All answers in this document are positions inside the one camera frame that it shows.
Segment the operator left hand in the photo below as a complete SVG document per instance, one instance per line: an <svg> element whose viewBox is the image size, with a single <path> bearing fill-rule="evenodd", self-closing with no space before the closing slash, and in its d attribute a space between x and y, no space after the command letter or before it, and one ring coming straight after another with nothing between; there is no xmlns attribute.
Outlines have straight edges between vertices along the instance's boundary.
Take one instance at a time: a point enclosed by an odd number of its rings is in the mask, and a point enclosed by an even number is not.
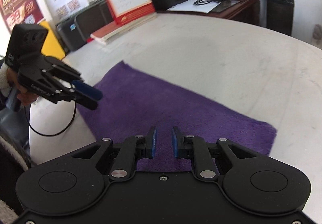
<svg viewBox="0 0 322 224"><path fill-rule="evenodd" d="M29 92L18 82L18 74L11 68L7 69L7 80L11 86L15 86L19 93L17 98L21 101L24 106L30 105L35 102L38 98L37 94Z"/></svg>

